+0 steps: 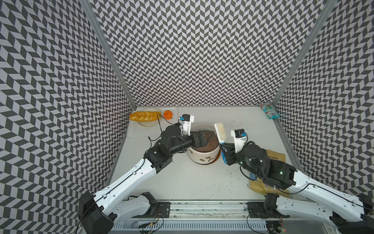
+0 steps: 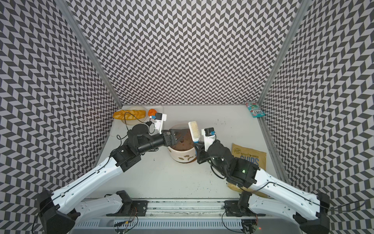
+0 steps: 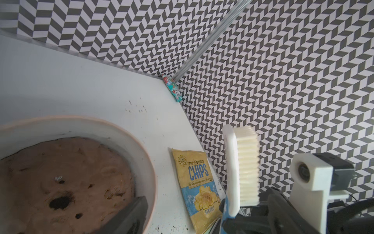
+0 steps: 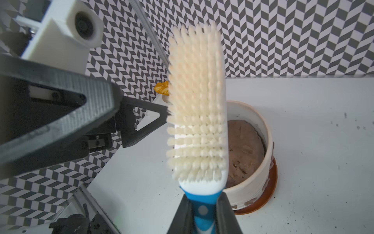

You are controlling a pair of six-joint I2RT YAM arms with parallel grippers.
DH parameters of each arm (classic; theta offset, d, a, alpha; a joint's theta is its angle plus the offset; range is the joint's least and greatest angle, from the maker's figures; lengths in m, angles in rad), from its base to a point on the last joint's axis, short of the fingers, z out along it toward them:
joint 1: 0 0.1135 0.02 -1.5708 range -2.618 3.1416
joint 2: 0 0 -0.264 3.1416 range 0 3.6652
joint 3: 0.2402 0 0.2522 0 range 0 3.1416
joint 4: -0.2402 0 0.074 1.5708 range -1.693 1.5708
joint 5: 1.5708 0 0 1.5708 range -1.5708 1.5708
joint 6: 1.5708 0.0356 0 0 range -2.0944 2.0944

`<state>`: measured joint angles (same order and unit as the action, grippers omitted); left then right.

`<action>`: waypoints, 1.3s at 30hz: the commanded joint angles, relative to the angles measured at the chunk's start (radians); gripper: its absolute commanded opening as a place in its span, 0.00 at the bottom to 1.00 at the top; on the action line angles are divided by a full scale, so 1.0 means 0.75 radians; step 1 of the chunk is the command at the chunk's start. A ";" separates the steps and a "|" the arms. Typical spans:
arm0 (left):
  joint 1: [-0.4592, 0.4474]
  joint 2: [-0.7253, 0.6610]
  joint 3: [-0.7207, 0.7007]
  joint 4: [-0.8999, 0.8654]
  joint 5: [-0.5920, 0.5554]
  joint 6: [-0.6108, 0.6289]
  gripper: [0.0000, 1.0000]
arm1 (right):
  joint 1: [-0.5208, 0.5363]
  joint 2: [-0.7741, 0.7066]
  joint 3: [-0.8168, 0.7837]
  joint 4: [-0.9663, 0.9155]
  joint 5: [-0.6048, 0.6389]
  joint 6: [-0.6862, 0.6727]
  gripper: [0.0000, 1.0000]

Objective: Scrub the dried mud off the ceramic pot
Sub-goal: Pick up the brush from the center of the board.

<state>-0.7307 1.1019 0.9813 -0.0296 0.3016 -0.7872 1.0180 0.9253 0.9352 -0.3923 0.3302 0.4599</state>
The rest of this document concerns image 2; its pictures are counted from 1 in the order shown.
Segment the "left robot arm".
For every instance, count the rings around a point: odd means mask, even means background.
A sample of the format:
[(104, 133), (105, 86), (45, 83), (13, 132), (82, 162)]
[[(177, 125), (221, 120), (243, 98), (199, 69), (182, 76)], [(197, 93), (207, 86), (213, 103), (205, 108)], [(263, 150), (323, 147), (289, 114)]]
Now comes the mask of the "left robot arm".
[(101, 185), (129, 170), (146, 152), (174, 146), (185, 134), (183, 129), (170, 129), (150, 135), (147, 125), (133, 126), (124, 143), (97, 167), (65, 187), (38, 194), (38, 218), (44, 231), (47, 234), (67, 234), (78, 223), (92, 218), (115, 213), (129, 214), (132, 199), (124, 190), (102, 199), (88, 202), (84, 199)]

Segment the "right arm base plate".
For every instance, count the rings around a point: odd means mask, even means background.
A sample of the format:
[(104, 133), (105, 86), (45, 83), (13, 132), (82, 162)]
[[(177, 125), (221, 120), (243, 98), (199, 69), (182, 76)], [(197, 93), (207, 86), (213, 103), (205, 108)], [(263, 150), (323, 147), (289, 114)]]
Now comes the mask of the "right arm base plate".
[(266, 216), (265, 214), (256, 214), (246, 206), (241, 206), (238, 204), (238, 200), (225, 200), (224, 210), (226, 211), (226, 216), (228, 217), (255, 217), (255, 216)]

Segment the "white ceramic pot with mud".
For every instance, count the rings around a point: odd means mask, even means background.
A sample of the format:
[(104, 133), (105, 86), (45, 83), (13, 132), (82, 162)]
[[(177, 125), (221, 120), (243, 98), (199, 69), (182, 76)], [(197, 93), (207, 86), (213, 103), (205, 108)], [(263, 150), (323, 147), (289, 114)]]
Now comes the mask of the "white ceramic pot with mud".
[(177, 124), (172, 129), (182, 129), (183, 137), (175, 146), (168, 147), (171, 158), (175, 160), (177, 157), (183, 157), (184, 155), (196, 156), (188, 124)]

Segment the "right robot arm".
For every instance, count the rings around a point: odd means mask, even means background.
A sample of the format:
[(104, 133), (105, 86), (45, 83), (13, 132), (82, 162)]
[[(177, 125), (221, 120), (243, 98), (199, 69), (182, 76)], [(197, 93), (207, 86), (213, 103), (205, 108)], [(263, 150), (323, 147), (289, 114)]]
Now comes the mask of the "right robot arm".
[(238, 209), (242, 215), (271, 215), (298, 224), (306, 234), (328, 234), (330, 219), (328, 195), (297, 189), (273, 176), (258, 165), (232, 155), (215, 140), (208, 148), (194, 143), (197, 162), (207, 162), (229, 183), (241, 190)]

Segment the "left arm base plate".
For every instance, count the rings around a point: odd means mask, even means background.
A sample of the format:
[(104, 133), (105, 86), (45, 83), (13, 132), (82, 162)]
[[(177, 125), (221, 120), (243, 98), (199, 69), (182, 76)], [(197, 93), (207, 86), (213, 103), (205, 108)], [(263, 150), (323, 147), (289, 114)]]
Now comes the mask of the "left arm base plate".
[(133, 200), (132, 202), (126, 202), (120, 208), (117, 213), (114, 214), (107, 214), (106, 216), (138, 216), (143, 217), (146, 215), (148, 209), (148, 201), (147, 200)]

